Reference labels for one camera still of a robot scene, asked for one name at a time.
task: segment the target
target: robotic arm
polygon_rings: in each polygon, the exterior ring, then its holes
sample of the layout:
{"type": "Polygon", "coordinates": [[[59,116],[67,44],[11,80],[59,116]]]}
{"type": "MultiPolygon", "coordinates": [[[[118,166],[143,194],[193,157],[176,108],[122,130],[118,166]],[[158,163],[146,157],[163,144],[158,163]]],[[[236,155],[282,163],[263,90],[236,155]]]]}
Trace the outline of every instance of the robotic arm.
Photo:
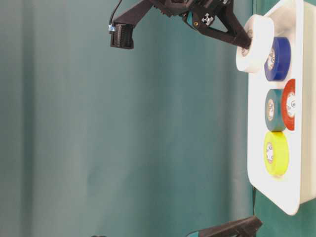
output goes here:
{"type": "Polygon", "coordinates": [[[110,18],[111,47],[133,49],[133,29],[152,6],[168,17],[181,16],[188,26],[203,35],[242,48],[250,47],[251,38],[234,15],[234,0],[141,0],[113,19],[121,1],[119,0],[110,18]],[[211,27],[216,16],[227,28],[226,32],[211,27]]]}

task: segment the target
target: tape core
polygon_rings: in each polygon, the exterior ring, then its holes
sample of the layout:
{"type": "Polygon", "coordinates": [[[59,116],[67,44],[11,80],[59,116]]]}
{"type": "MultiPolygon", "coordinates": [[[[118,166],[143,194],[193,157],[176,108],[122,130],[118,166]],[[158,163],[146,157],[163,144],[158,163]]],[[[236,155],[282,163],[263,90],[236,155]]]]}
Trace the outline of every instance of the tape core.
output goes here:
{"type": "Polygon", "coordinates": [[[286,111],[287,111],[287,115],[290,118],[295,117],[295,106],[296,106],[295,93],[290,92],[286,99],[286,111]]]}
{"type": "Polygon", "coordinates": [[[272,121],[274,116],[275,116],[275,103],[273,102],[273,99],[270,99],[268,100],[268,106],[267,106],[268,120],[272,121]]]}
{"type": "Polygon", "coordinates": [[[267,64],[268,64],[268,70],[271,71],[275,67],[276,62],[276,52],[273,48],[271,48],[271,52],[268,56],[267,64]]]}
{"type": "Polygon", "coordinates": [[[270,142],[267,143],[267,161],[269,164],[273,162],[273,146],[270,142]]]}

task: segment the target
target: green curtain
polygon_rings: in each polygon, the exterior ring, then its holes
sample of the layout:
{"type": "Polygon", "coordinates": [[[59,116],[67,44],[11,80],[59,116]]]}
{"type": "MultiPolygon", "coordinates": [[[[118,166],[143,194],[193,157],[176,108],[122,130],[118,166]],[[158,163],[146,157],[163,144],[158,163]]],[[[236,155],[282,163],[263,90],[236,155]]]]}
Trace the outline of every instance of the green curtain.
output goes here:
{"type": "MultiPolygon", "coordinates": [[[[254,0],[254,13],[264,15],[278,1],[254,0]]],[[[316,4],[316,0],[307,1],[316,4]]],[[[264,223],[257,237],[312,237],[316,236],[316,200],[300,206],[295,216],[288,216],[268,198],[257,192],[255,215],[264,223]]]]}
{"type": "Polygon", "coordinates": [[[116,4],[1,1],[0,236],[185,236],[252,213],[236,47],[152,9],[134,50],[110,48],[116,4]]]}

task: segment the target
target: electrical tape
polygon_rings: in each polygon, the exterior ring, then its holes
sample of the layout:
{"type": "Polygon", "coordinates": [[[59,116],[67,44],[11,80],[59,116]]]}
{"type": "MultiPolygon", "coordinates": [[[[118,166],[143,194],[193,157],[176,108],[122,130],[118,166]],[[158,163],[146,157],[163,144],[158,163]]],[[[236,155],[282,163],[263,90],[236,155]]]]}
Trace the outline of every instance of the electrical tape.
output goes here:
{"type": "Polygon", "coordinates": [[[291,63],[291,45],[286,37],[275,37],[265,63],[265,74],[268,81],[283,81],[291,63]]]}
{"type": "Polygon", "coordinates": [[[286,173],[289,164],[289,150],[282,132],[268,132],[263,145],[263,158],[266,169],[273,176],[286,173]]]}
{"type": "Polygon", "coordinates": [[[281,99],[282,118],[286,128],[291,131],[294,130],[295,107],[295,79],[291,79],[285,85],[281,99]]]}
{"type": "Polygon", "coordinates": [[[256,73],[264,66],[271,51],[275,32],[274,23],[269,17],[252,15],[244,29],[251,38],[251,45],[249,49],[237,47],[237,69],[256,73]]]}
{"type": "Polygon", "coordinates": [[[281,89],[270,89],[265,103],[265,120],[269,131],[283,131],[285,124],[281,112],[281,89]]]}

